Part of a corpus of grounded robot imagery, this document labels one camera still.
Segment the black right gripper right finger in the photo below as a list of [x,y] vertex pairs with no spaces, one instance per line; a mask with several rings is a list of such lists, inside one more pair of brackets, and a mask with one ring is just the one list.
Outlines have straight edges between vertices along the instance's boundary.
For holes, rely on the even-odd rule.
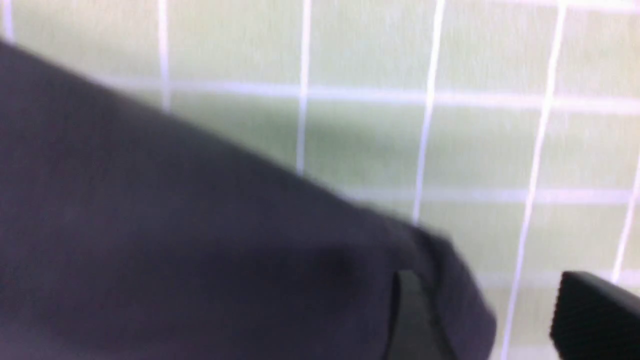
[[638,360],[640,299],[586,271],[564,271],[550,339],[561,360]]

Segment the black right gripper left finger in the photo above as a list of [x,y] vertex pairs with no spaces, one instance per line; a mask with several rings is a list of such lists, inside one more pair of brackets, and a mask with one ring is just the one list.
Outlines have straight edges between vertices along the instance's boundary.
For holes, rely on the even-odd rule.
[[397,310],[390,334],[391,360],[450,360],[429,289],[412,271],[397,274]]

